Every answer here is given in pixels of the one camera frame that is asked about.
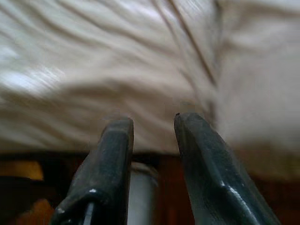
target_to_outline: wrinkled cloth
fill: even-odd
[[[128,116],[134,152],[178,154],[193,111],[251,173],[300,178],[298,0],[2,0],[0,18],[2,153],[89,151]]]

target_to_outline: white fabric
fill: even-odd
[[[177,154],[174,115],[196,111],[250,172],[300,178],[299,18],[299,0],[2,0],[0,150],[89,150],[129,116],[135,152]]]

